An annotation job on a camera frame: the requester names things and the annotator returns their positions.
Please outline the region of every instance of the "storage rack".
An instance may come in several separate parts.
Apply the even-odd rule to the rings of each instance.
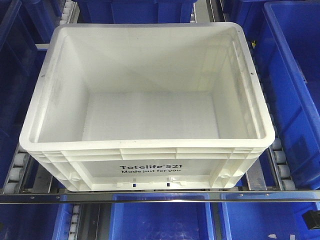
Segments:
[[[191,22],[205,23],[205,22],[224,22],[228,19],[228,16],[222,13],[222,2],[220,0],[198,0],[195,4],[195,9],[191,17]],[[79,16],[79,8],[75,3],[69,18],[66,23],[76,23]],[[37,44],[39,50],[45,50],[48,48],[48,44]],[[23,149],[17,146],[15,155],[17,153],[23,153]],[[320,201],[320,192],[317,190],[309,189],[298,189],[291,191],[283,191],[283,186],[279,170],[277,168],[277,162],[275,159],[274,151],[272,146],[266,149],[268,161],[272,176],[274,178],[275,186],[267,186],[263,175],[262,166],[260,161],[256,161],[253,166],[245,174],[247,187],[239,186],[231,189],[202,189],[194,191],[192,189],[188,191],[166,191],[167,193],[182,193],[182,192],[193,192],[209,194],[209,199],[183,199],[184,202],[317,202]],[[99,191],[99,192],[70,192],[65,188],[58,188],[53,184],[53,176],[41,165],[38,166],[35,181],[32,188],[25,188],[25,185],[30,177],[30,171],[35,160],[29,157],[27,163],[22,168],[23,177],[18,181],[17,188],[14,194],[5,194],[4,190],[0,189],[0,203],[16,203],[16,204],[34,204],[34,203],[111,203],[112,196],[114,193],[119,191]],[[163,190],[154,191],[143,191],[144,193],[158,193]],[[254,199],[247,199],[246,196],[254,195]],[[155,200],[152,202],[168,202],[170,200]]]
[[[228,16],[223,14],[220,0],[198,0],[195,4],[194,20],[198,23],[205,22],[223,22],[228,20]],[[79,15],[79,8],[76,4],[72,8],[70,18],[66,23],[76,23]],[[38,44],[39,50],[48,48],[48,44]],[[15,154],[21,153],[17,146]],[[247,186],[236,186],[231,189],[202,189],[202,190],[154,190],[154,191],[99,191],[99,192],[70,192],[65,188],[55,184],[54,177],[41,165],[38,166],[34,184],[32,188],[26,188],[28,178],[31,175],[31,169],[35,163],[32,157],[29,157],[24,165],[23,177],[19,180],[15,193],[6,194],[4,189],[0,189],[0,204],[62,204],[74,203],[84,204],[79,212],[79,221],[76,229],[76,239],[99,239],[99,235],[104,238],[108,234],[109,217],[111,211],[111,203],[133,203],[133,202],[318,202],[320,201],[320,191],[310,189],[285,190],[277,161],[275,159],[272,146],[266,149],[268,161],[275,185],[268,186],[262,171],[262,166],[257,160],[253,166],[245,174]],[[208,194],[209,199],[200,199],[196,196],[175,200],[153,199],[153,200],[113,200],[113,194],[116,193],[203,193]],[[213,205],[213,216],[216,225],[219,225],[219,216],[217,205]]]

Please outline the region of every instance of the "metal frame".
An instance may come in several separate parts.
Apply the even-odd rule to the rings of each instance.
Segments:
[[[197,10],[197,22],[223,22],[226,16],[222,13],[223,0],[198,0],[195,4]],[[76,23],[79,15],[79,8],[75,4],[72,8],[72,13],[69,21]],[[48,48],[48,44],[39,44],[37,46],[43,50]],[[69,192],[64,188],[57,188],[53,183],[53,176],[39,166],[35,178],[33,188],[26,189],[25,184],[28,176],[32,170],[33,164],[25,166],[25,175],[19,184],[19,189],[15,194],[0,194],[0,204],[62,204],[62,203],[128,203],[128,202],[318,202],[320,201],[320,191],[316,190],[296,190],[296,191],[283,191],[282,179],[277,168],[273,150],[269,147],[267,150],[269,163],[271,166],[272,175],[276,186],[266,186],[264,175],[262,172],[260,161],[257,160],[255,164],[247,171],[246,180],[248,187],[234,187],[231,189],[203,189],[203,190],[188,190],[188,191],[167,191],[167,190],[154,190],[154,191],[100,191],[100,192]],[[118,193],[194,193],[194,197],[185,199],[183,195],[178,195],[179,199],[175,200],[113,200],[113,194]],[[208,199],[200,199],[197,194],[206,193]]]

